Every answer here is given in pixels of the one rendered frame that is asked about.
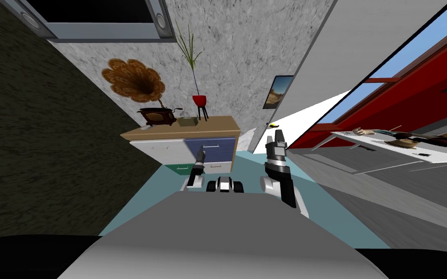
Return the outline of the framed landscape picture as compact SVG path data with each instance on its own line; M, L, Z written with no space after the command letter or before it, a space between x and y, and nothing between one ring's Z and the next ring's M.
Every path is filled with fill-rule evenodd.
M274 77L263 109L272 110L278 107L293 78L293 75L278 75Z

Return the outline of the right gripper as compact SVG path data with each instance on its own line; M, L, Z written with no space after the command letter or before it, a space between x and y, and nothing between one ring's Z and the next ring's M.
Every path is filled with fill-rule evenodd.
M282 130L276 130L273 136L267 136L267 143L265 144L267 161L265 168L281 168L286 167L286 149L287 143Z

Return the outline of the wooden sideboard with drawers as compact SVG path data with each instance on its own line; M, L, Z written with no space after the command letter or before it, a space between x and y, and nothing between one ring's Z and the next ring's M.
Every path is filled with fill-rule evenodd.
M110 59L101 73L116 94L138 103L160 101L165 91L159 73L138 60ZM206 173L230 173L241 132L238 124L230 115L208 116L205 96L197 94L193 100L199 117L177 118L165 106L142 108L146 125L122 138L179 174L188 173L198 149L206 154Z

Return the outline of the grey framed black screen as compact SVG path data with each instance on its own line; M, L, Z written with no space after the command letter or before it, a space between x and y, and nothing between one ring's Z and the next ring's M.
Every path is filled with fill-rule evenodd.
M0 0L55 43L173 43L165 0Z

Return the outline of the white table with clutter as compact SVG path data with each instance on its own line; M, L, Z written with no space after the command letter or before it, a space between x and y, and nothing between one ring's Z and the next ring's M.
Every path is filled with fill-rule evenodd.
M331 132L331 135L316 144L311 150L315 150L334 139L342 139L353 143L352 148L364 146L374 149L378 154L394 156L397 160L374 165L366 169L357 170L353 175L368 172L381 171L400 166L417 164L408 171L420 171L447 166L447 144L438 143L423 137L403 137L402 133L387 130L373 130L372 133L360 133L357 131Z

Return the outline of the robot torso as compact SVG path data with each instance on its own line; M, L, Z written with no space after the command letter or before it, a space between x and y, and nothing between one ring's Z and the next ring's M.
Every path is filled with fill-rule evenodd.
M103 235L58 279L388 279L268 193L180 190Z

